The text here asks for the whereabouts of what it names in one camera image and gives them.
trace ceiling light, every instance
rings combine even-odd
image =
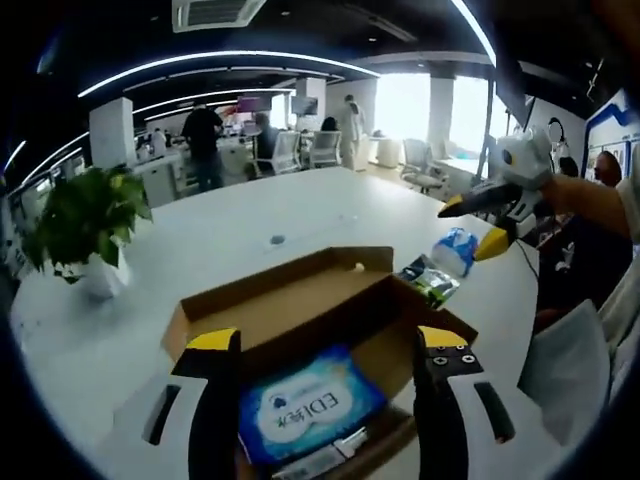
[[[52,158],[54,158],[56,155],[58,155],[60,152],[66,150],[67,148],[69,148],[71,145],[73,145],[74,143],[76,143],[78,140],[83,139],[84,137],[86,137],[87,135],[89,135],[89,132],[84,132],[82,135],[74,138],[73,140],[71,140],[69,143],[67,143],[66,145],[60,147],[58,150],[56,150],[55,152],[53,152],[51,155],[49,155],[47,158],[45,158],[42,163],[40,165],[38,165],[29,175],[27,175],[27,178],[25,178],[22,183],[20,184],[20,186],[24,185],[25,183],[27,183],[27,181],[33,177],[36,172],[38,170],[40,170],[42,167],[44,167],[47,162],[49,160],[51,160]]]
[[[26,144],[27,144],[26,140],[23,140],[22,142],[20,142],[20,145],[18,145],[18,147],[13,151],[13,153],[9,157],[9,160],[7,160],[7,164],[4,166],[4,170],[3,170],[4,172],[7,171],[7,168],[9,168],[9,165],[11,165],[11,162],[13,162],[13,160],[16,158],[16,155],[20,153],[20,150],[22,150]]]
[[[346,68],[349,70],[353,70],[356,72],[364,73],[366,75],[370,75],[372,77],[380,77],[379,73],[373,72],[371,70],[367,70],[366,68],[356,67],[355,65],[350,65],[348,63],[338,62],[336,60],[331,60],[328,58],[314,57],[311,55],[303,55],[300,53],[287,53],[287,52],[270,52],[265,50],[228,50],[228,51],[220,51],[220,52],[203,52],[203,53],[192,53],[189,55],[180,55],[178,57],[165,58],[163,60],[156,60],[155,62],[145,63],[144,65],[139,65],[134,68],[130,68],[129,70],[125,70],[117,75],[106,78],[95,85],[83,90],[78,94],[79,98],[82,98],[92,92],[95,92],[99,88],[104,87],[112,82],[120,80],[122,78],[128,77],[129,75],[133,75],[134,73],[142,72],[144,70],[148,70],[150,68],[161,67],[162,65],[168,65],[170,63],[178,63],[184,62],[187,60],[198,60],[202,58],[216,58],[216,57],[233,57],[233,56],[252,56],[252,57],[276,57],[276,58],[290,58],[295,60],[307,60],[310,62],[324,63],[326,65],[333,65],[336,67]]]
[[[232,105],[234,103],[238,103],[238,101],[237,100],[228,100],[226,102],[207,103],[207,107],[213,107],[213,106],[217,106],[217,105]],[[155,120],[156,118],[166,117],[167,115],[173,115],[173,114],[181,113],[181,112],[188,112],[189,110],[192,110],[192,109],[193,109],[193,107],[178,108],[177,110],[171,110],[169,112],[164,112],[164,113],[159,113],[157,115],[152,115],[150,117],[145,118],[144,121],[148,122],[149,120]]]
[[[156,103],[155,105],[149,105],[148,107],[139,108],[138,110],[134,110],[133,113],[141,113],[146,112],[147,110],[152,110],[157,107],[163,107],[164,105],[170,105],[172,103],[184,102],[187,100],[195,100],[196,98],[209,97],[212,95],[228,95],[232,93],[253,93],[253,92],[293,92],[291,88],[241,88],[237,90],[222,90],[220,92],[208,92],[208,93],[199,93],[198,95],[191,95],[188,97],[180,97],[174,98],[173,100],[167,100],[165,102]]]
[[[469,10],[469,8],[467,7],[467,5],[464,3],[463,0],[451,0],[451,3],[453,3],[453,5],[458,9],[458,11],[462,14],[462,16],[467,21],[467,23],[469,24],[473,32],[476,34],[476,37],[478,37],[478,40],[480,40],[480,43],[484,47],[485,52],[487,52],[487,55],[489,56],[489,60],[495,67],[496,51],[493,49],[491,42],[489,42],[489,39],[487,38],[487,34],[484,33],[484,31],[480,27],[480,24],[476,20],[476,17],[473,16],[473,14],[471,13],[471,10]]]
[[[65,160],[70,159],[71,157],[73,157],[74,155],[77,155],[78,153],[80,153],[82,151],[82,147],[78,147],[76,148],[73,152],[68,153],[67,155],[65,155],[64,157],[62,157],[60,160],[58,160],[56,163],[54,163],[53,165],[51,165],[51,167],[49,168],[49,170],[53,170],[54,168],[56,168],[58,165],[60,165],[62,162],[64,162]]]

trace white chair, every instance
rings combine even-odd
[[[591,300],[536,335],[520,389],[542,409],[547,431],[573,446],[591,429],[609,396],[610,359]]]
[[[280,132],[273,149],[273,158],[256,158],[253,160],[253,167],[258,178],[268,176],[260,170],[258,162],[269,163],[273,167],[274,175],[297,172],[302,167],[298,158],[298,144],[300,134],[298,132]]]
[[[441,169],[431,164],[431,149],[422,140],[404,140],[405,166],[400,178],[405,182],[420,187],[421,193],[429,195],[430,190],[442,189],[447,176]]]
[[[340,165],[338,145],[340,132],[315,132],[311,144],[311,168],[335,167]]]

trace open cardboard box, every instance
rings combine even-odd
[[[417,325],[453,331],[469,344],[477,335],[448,311],[428,308],[392,270],[390,247],[328,248],[183,299],[163,346],[177,360],[193,338],[235,327],[242,336],[243,383],[250,385],[346,344],[391,401],[411,380]],[[330,478],[364,476],[414,438],[413,417],[390,410],[367,425],[370,440]]]

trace black ceiling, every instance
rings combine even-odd
[[[590,17],[578,7],[579,0],[466,3],[500,55],[505,55],[503,58],[529,62],[566,79],[561,85],[525,73],[527,93],[587,116],[618,88],[605,67],[591,95],[595,101],[586,96],[600,60],[601,53],[595,52],[601,45],[597,43],[600,38],[591,35]],[[77,98],[78,92],[94,83],[150,61],[242,49],[293,52],[337,61],[398,52],[483,52],[450,0],[267,0],[246,28],[178,34],[172,30],[171,0],[36,0],[11,2],[9,8],[17,10],[6,18],[19,20],[22,30],[12,32],[5,42],[20,46],[9,49],[15,84],[6,103],[11,125],[6,152],[21,139],[28,139],[20,158],[7,171],[10,182],[24,178],[42,159],[86,131],[91,108],[123,93],[133,100],[134,108],[140,108],[211,90],[270,87],[298,75],[290,70],[220,70],[232,66],[288,67],[347,80],[366,78],[358,72],[304,60],[223,57],[145,70]],[[29,23],[26,19],[33,19],[33,12],[38,12],[37,20]],[[381,73],[422,68],[416,62],[371,66]],[[454,62],[452,68],[464,72],[469,66],[456,66]],[[490,67],[474,68],[491,72]],[[193,70],[208,71],[170,77]],[[158,78],[162,80],[126,90]]]

